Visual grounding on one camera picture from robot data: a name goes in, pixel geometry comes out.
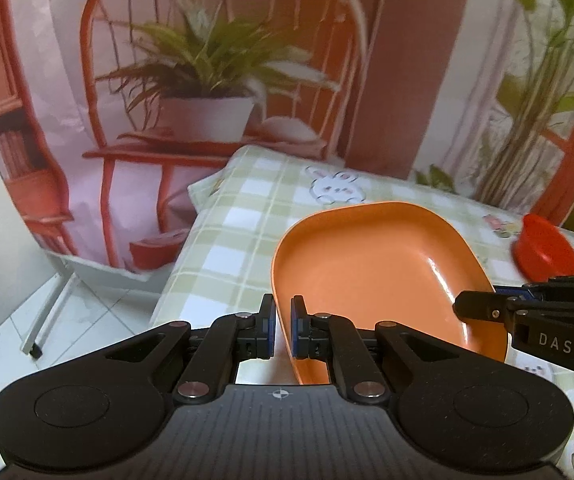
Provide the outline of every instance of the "white flower pot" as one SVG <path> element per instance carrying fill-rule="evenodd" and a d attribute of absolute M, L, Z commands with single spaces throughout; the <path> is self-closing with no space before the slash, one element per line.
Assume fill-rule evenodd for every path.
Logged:
<path fill-rule="evenodd" d="M 239 142 L 253 107 L 249 97 L 160 100 L 161 119 L 183 142 Z"/>

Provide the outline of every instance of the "checkered tablecloth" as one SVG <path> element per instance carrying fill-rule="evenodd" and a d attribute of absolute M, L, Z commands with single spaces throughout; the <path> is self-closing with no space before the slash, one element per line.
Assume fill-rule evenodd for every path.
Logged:
<path fill-rule="evenodd" d="M 339 171 L 322 163 L 246 146 L 235 153 L 224 170 L 190 186 L 198 217 L 158 302 L 153 324 L 185 319 L 198 328 L 209 326 L 224 314 L 256 311 L 262 295 L 271 291 L 273 253 L 287 229 L 316 211 L 356 202 L 397 200 L 426 207 L 445 218 L 467 240 L 492 283 L 522 285 L 526 281 L 510 255 L 513 238 L 500 237 L 484 220 L 491 215 L 502 222 L 519 224 L 519 216 L 410 182 Z M 331 180 L 323 182 L 315 173 L 327 174 Z M 339 197 L 335 189 L 329 191 L 331 196 L 325 195 L 325 190 L 336 183 L 337 189 L 348 183 L 345 195 Z M 574 247 L 574 233 L 564 234 Z M 510 364 L 553 379 L 574 404 L 574 373 L 531 357 L 525 359 L 515 351 L 508 355 Z M 276 380 L 277 376 L 268 372 L 251 382 L 263 378 Z M 569 446 L 574 446 L 573 439 Z M 561 466 L 571 471 L 570 453 L 564 455 Z"/>

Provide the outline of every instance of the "silver screw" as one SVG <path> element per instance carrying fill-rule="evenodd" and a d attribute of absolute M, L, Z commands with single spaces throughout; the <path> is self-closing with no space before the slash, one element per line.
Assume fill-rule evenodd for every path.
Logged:
<path fill-rule="evenodd" d="M 189 399 L 196 399 L 198 397 L 206 396 L 209 393 L 209 386 L 205 383 L 200 383 L 198 381 L 189 381 L 188 383 L 183 383 L 178 387 L 178 393 L 183 397 L 189 397 Z"/>
<path fill-rule="evenodd" d="M 385 386 L 376 381 L 363 381 L 362 383 L 356 384 L 353 387 L 353 391 L 361 397 L 372 399 L 383 395 L 385 393 Z"/>

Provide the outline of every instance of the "orange plastic basin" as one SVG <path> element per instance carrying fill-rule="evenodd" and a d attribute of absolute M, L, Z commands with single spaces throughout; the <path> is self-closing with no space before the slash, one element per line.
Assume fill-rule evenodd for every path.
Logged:
<path fill-rule="evenodd" d="M 494 290 L 484 270 L 451 225 L 417 205 L 361 204 L 302 219 L 276 249 L 272 288 L 288 342 L 291 298 L 301 295 L 310 314 L 345 316 L 371 330 L 393 320 L 498 361 L 505 358 L 502 325 L 464 324 L 452 310 L 462 290 Z M 329 382 L 324 363 L 290 357 L 301 384 Z"/>

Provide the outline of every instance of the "red bowl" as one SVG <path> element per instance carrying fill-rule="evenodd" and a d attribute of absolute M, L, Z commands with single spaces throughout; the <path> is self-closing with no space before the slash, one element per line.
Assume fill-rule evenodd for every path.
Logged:
<path fill-rule="evenodd" d="M 512 245 L 513 259 L 532 282 L 574 275 L 574 248 L 560 231 L 538 215 L 522 219 L 522 232 Z"/>

